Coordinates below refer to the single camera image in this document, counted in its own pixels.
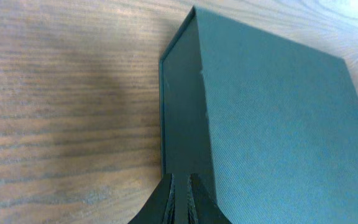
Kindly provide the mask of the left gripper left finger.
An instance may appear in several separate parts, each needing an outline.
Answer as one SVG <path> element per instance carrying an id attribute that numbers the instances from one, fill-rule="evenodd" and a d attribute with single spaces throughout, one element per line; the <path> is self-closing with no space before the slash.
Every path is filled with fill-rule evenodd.
<path id="1" fill-rule="evenodd" d="M 173 224 L 175 222 L 175 177 L 165 174 L 129 224 Z"/>

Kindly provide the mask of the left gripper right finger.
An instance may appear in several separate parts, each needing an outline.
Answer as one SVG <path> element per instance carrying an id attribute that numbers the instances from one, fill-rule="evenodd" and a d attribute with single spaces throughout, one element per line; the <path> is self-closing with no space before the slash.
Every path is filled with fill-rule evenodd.
<path id="1" fill-rule="evenodd" d="M 198 174 L 191 174 L 187 185 L 189 224 L 231 224 L 209 195 Z"/>

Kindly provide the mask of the dark green box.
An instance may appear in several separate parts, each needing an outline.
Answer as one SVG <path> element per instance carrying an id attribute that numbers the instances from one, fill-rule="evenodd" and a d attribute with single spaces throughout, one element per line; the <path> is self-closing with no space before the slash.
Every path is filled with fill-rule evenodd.
<path id="1" fill-rule="evenodd" d="M 160 58 L 162 173 L 232 223 L 358 223 L 358 96 L 343 59 L 194 7 Z"/>

